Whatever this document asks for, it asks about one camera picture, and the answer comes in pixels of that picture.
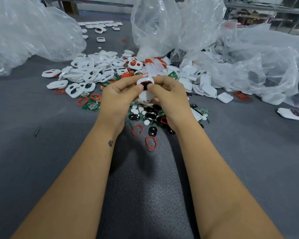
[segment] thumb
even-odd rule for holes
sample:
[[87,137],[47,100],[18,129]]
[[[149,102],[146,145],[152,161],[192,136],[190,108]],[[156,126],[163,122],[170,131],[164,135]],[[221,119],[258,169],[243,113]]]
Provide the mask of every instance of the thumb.
[[165,94],[165,92],[167,92],[167,90],[165,90],[163,87],[157,84],[148,84],[147,90],[154,94],[159,100]]
[[144,86],[141,84],[138,84],[134,86],[133,88],[129,89],[127,92],[124,93],[124,95],[131,100],[131,102],[137,97],[144,89]]

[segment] gray work mat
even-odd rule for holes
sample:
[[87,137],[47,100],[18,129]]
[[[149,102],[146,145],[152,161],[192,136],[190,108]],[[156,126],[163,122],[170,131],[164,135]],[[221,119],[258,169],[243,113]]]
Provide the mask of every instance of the gray work mat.
[[[119,55],[124,49],[137,51],[128,15],[86,12],[76,19],[123,23],[118,32],[108,28],[98,35],[88,30],[84,53],[99,52],[99,46]],[[100,36],[105,43],[96,42]],[[10,76],[0,77],[0,238],[16,230],[97,118],[98,112],[81,110],[78,99],[46,88],[51,80],[41,73],[69,64],[34,56]],[[299,121],[280,117],[277,106],[255,96],[250,102],[234,99],[223,104],[193,95],[189,102],[212,112],[211,124],[204,126],[213,144],[283,235],[299,238]],[[139,137],[131,135],[128,125],[118,137],[97,237],[197,238],[177,137],[158,129],[158,147],[149,151],[145,144],[149,126],[143,127]]]

